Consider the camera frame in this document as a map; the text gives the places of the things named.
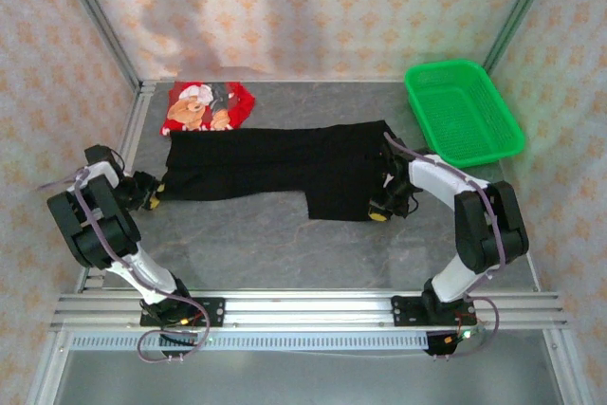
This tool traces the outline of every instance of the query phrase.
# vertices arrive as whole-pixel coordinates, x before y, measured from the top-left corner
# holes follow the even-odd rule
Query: green basket
[[[524,135],[477,63],[414,66],[405,74],[409,102],[430,147],[458,168],[520,153]]]

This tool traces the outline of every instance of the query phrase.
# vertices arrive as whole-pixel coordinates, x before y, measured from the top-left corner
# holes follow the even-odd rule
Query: patterned wallpaper
[[[515,0],[101,0],[143,79],[397,79],[482,62]]]
[[[493,79],[527,136],[507,163],[543,286],[564,293],[607,397],[607,3],[536,0]]]
[[[25,401],[78,265],[35,188],[117,145],[133,94],[79,0],[0,0],[0,403]]]

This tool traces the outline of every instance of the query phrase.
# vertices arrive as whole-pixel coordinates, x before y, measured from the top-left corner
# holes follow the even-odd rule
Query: black pants
[[[303,191],[312,219],[369,220],[385,121],[304,130],[173,132],[164,200]]]

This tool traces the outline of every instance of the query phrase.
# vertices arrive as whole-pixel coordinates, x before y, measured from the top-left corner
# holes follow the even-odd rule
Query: fabric
[[[385,121],[304,130],[171,134],[161,199],[212,201],[305,193],[311,219],[367,221],[382,185]]]
[[[169,91],[160,134],[232,130],[248,117],[254,104],[255,98],[240,83],[177,82]]]

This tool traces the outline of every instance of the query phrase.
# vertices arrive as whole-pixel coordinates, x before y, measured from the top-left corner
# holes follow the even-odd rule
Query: enclosure
[[[605,0],[0,7],[7,403],[607,397]],[[428,142],[404,75],[455,59],[483,66],[525,139],[520,154],[465,169],[513,185],[530,244],[477,291],[495,300],[502,321],[473,356],[432,362],[421,351],[427,328],[395,326],[392,297],[418,295],[455,254],[453,212],[429,192],[416,196],[415,213],[388,223],[309,219],[297,192],[132,212],[156,262],[193,296],[226,299],[206,351],[183,365],[147,366],[135,353],[144,332],[138,294],[116,275],[78,266],[46,208],[56,189],[35,190],[83,166],[83,150],[97,143],[116,149],[126,171],[161,178],[171,141],[160,131],[175,82],[242,83],[255,98],[243,129],[385,120],[417,150]],[[478,304],[477,314],[492,327],[490,307]]]

